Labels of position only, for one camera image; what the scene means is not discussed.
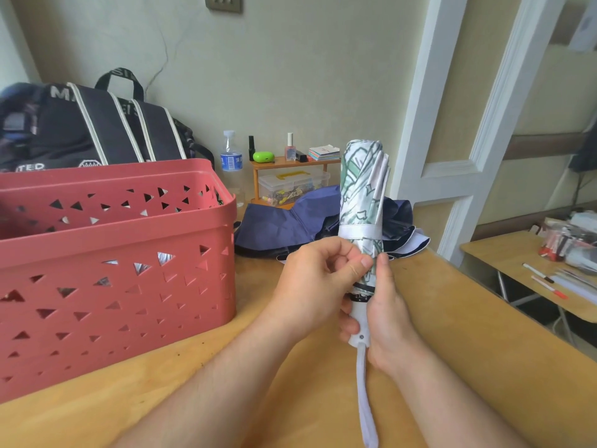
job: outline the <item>left hand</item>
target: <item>left hand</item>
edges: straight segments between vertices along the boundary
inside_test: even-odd
[[[264,313],[299,341],[338,313],[344,294],[372,266],[371,256],[340,237],[303,245],[288,256]]]

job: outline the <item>white umbrella with green print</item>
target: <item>white umbrella with green print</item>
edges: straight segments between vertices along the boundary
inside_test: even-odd
[[[375,261],[383,251],[382,200],[389,175],[388,157],[380,142],[352,140],[341,162],[339,236],[350,240]],[[350,315],[359,321],[361,331],[350,337],[357,348],[356,381],[363,442],[377,448],[377,431],[365,390],[365,353],[369,346],[367,302],[375,292],[375,262],[367,274],[354,283]]]

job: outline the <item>backpack handle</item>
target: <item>backpack handle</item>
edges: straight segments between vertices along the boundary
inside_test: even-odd
[[[110,77],[112,76],[122,77],[124,79],[130,80],[132,82],[132,98],[135,100],[143,100],[145,91],[141,86],[141,83],[137,80],[135,74],[133,74],[129,69],[124,67],[116,67],[109,72],[106,72],[101,77],[98,78],[97,83],[95,84],[95,89],[102,89],[104,91],[108,90],[108,86],[110,85]]]

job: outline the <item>clear plastic box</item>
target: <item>clear plastic box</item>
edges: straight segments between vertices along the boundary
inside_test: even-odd
[[[294,203],[302,195],[325,187],[330,180],[330,173],[315,170],[280,172],[259,178],[259,195],[270,206]]]

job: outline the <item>pen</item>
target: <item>pen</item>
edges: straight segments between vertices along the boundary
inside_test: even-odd
[[[566,294],[564,294],[562,291],[558,291],[556,288],[552,288],[547,283],[544,283],[539,278],[535,277],[535,275],[531,275],[531,278],[533,278],[533,280],[537,281],[537,283],[539,283],[545,289],[548,289],[551,292],[553,292],[554,294],[556,294],[560,299],[564,299],[565,301],[568,300],[568,296]]]
[[[545,275],[544,273],[539,272],[537,269],[535,269],[534,267],[531,267],[530,265],[528,265],[527,263],[522,263],[522,267],[526,267],[527,269],[529,269],[531,272],[533,272],[535,275],[540,276],[541,278],[543,278],[545,281],[547,281],[548,283],[555,283],[555,281],[551,278],[549,278],[547,275]]]

